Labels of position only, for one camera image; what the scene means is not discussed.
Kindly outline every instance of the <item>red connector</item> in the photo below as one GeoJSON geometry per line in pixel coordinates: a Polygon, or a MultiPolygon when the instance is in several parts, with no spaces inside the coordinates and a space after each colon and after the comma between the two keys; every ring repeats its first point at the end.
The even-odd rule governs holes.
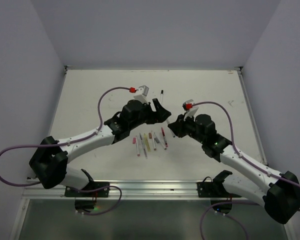
{"type": "Polygon", "coordinates": [[[130,93],[133,93],[133,94],[134,94],[136,91],[137,91],[137,90],[136,90],[134,87],[130,87],[130,90],[129,90],[130,93]]]}
{"type": "Polygon", "coordinates": [[[189,110],[189,109],[192,109],[192,103],[187,103],[186,105],[185,105],[185,109],[186,110],[189,110]]]}

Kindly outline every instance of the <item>gray wall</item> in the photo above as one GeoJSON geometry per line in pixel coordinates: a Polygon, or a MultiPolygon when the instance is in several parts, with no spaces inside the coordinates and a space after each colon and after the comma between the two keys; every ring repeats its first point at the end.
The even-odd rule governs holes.
{"type": "Polygon", "coordinates": [[[243,66],[280,0],[32,0],[77,68],[243,66]]]}
{"type": "MultiPolygon", "coordinates": [[[[0,0],[0,151],[46,136],[63,82],[63,65],[28,0],[0,0]]],[[[16,150],[0,173],[24,183],[34,150],[16,150]]],[[[0,240],[9,238],[21,188],[0,182],[0,240]]]]}
{"type": "Polygon", "coordinates": [[[281,1],[243,74],[270,166],[300,180],[300,0],[281,1]]]}

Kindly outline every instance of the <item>whiteboard surface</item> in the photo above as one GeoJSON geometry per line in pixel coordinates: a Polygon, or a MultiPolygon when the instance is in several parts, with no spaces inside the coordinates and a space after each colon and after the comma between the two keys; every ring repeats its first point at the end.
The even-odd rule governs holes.
{"type": "MultiPolygon", "coordinates": [[[[236,71],[225,70],[69,70],[67,72],[51,135],[55,139],[72,137],[99,126],[97,103],[108,89],[147,85],[148,100],[160,98],[164,90],[163,106],[172,113],[171,122],[183,114],[182,103],[215,101],[229,111],[233,121],[237,146],[261,162],[257,140],[236,71]]],[[[111,118],[133,95],[115,90],[101,102],[103,121],[111,118]]],[[[215,105],[201,105],[198,114],[208,114],[218,133],[230,139],[229,122],[225,113],[215,105]]],[[[70,163],[73,168],[85,169],[95,180],[200,180],[215,177],[223,170],[236,172],[209,158],[201,145],[188,136],[173,138],[166,123],[141,125],[128,138],[110,146],[88,152],[70,163]],[[148,159],[137,157],[132,137],[164,127],[168,149],[157,146],[148,152],[148,159]]]]}

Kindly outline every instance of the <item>purple cable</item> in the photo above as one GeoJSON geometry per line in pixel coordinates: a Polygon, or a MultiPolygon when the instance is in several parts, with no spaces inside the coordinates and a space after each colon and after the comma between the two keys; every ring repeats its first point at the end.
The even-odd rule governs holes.
{"type": "MultiPolygon", "coordinates": [[[[235,145],[235,137],[234,137],[234,127],[233,127],[233,124],[232,124],[232,121],[231,121],[231,117],[228,113],[228,111],[219,103],[217,102],[214,102],[214,101],[202,101],[202,102],[198,102],[198,103],[194,103],[192,106],[198,106],[198,105],[202,105],[202,104],[213,104],[213,105],[217,105],[218,107],[220,107],[226,114],[228,120],[229,120],[229,124],[230,124],[230,132],[231,132],[231,141],[232,141],[232,146],[233,146],[233,149],[234,151],[236,152],[236,154],[240,155],[240,152],[238,151],[236,145],[235,145]]],[[[248,164],[250,164],[251,166],[253,166],[254,168],[258,169],[260,172],[264,173],[264,174],[268,174],[268,172],[266,170],[263,170],[262,168],[260,168],[259,166],[255,165],[253,162],[249,161],[246,157],[242,156],[241,157],[245,162],[247,162],[248,164]]],[[[285,179],[281,176],[277,176],[275,174],[270,174],[271,177],[273,178],[276,178],[276,179],[279,179],[281,181],[284,181],[286,183],[289,183],[289,184],[292,184],[294,186],[297,186],[298,188],[300,188],[300,184],[294,182],[294,181],[291,181],[291,180],[288,180],[288,179],[285,179]]]]}
{"type": "Polygon", "coordinates": [[[122,190],[119,187],[112,186],[112,185],[103,186],[103,187],[93,189],[93,190],[80,190],[80,189],[76,189],[76,188],[71,187],[72,190],[77,191],[79,193],[84,193],[84,194],[94,193],[94,192],[97,192],[97,191],[100,191],[100,190],[103,190],[103,189],[107,189],[107,188],[109,188],[109,189],[110,188],[118,189],[119,192],[120,192],[119,199],[116,201],[116,203],[112,207],[108,208],[107,210],[99,211],[99,212],[96,212],[96,213],[84,212],[84,211],[81,211],[81,213],[83,213],[84,215],[89,215],[89,216],[97,216],[97,215],[106,214],[106,213],[110,212],[111,210],[115,209],[119,205],[121,197],[122,197],[122,190]]]}
{"type": "MultiPolygon", "coordinates": [[[[223,202],[218,202],[218,203],[212,204],[211,206],[209,206],[209,207],[204,211],[204,213],[202,214],[202,216],[201,216],[201,218],[200,218],[200,234],[201,234],[202,240],[205,240],[205,239],[206,239],[205,236],[204,236],[204,232],[203,232],[203,230],[202,230],[202,224],[203,224],[204,218],[205,218],[205,216],[207,215],[208,211],[209,211],[210,209],[212,209],[213,207],[215,207],[215,206],[225,205],[225,204],[256,205],[256,204],[253,203],[253,202],[242,202],[242,201],[223,201],[223,202]]],[[[241,227],[241,228],[243,229],[243,231],[244,231],[245,239],[248,240],[248,239],[250,238],[247,229],[245,228],[245,226],[244,226],[241,222],[239,222],[239,221],[238,221],[237,219],[235,219],[233,216],[230,216],[230,215],[227,215],[227,214],[225,215],[225,217],[228,217],[228,218],[234,220],[235,222],[237,222],[237,223],[240,225],[240,227],[241,227]]]]}
{"type": "MultiPolygon", "coordinates": [[[[99,119],[100,119],[100,126],[97,128],[97,131],[100,131],[100,129],[102,128],[103,126],[103,120],[102,120],[102,116],[101,116],[101,111],[100,111],[100,104],[101,104],[101,100],[104,98],[104,96],[113,91],[113,90],[117,90],[117,89],[124,89],[124,90],[130,90],[130,88],[128,87],[123,87],[123,86],[117,86],[117,87],[113,87],[111,89],[109,89],[108,91],[106,91],[104,94],[101,95],[101,97],[99,98],[99,101],[98,101],[98,105],[97,105],[97,111],[98,111],[98,115],[99,115],[99,119]]],[[[93,136],[95,136],[96,133],[93,132],[91,133],[90,135],[88,136],[85,136],[85,137],[82,137],[82,138],[79,138],[77,140],[73,140],[70,142],[70,144],[75,144],[75,143],[79,143],[81,141],[84,141],[84,140],[87,140],[89,138],[92,138],[93,136]]],[[[25,144],[25,145],[16,145],[16,146],[10,146],[10,147],[7,147],[5,149],[3,149],[1,152],[0,152],[0,157],[2,154],[4,154],[5,152],[7,151],[10,151],[10,150],[13,150],[13,149],[25,149],[25,148],[53,148],[53,147],[62,147],[62,146],[66,146],[68,143],[67,142],[62,142],[62,143],[57,143],[57,144],[49,144],[49,145],[41,145],[41,144],[25,144]]],[[[10,182],[10,181],[7,181],[5,180],[2,176],[0,176],[0,181],[7,184],[7,185],[10,185],[10,186],[13,186],[13,187],[28,187],[28,186],[33,186],[33,185],[37,185],[37,184],[40,184],[40,181],[38,182],[33,182],[33,183],[23,183],[23,184],[19,184],[19,183],[13,183],[13,182],[10,182]]]]}

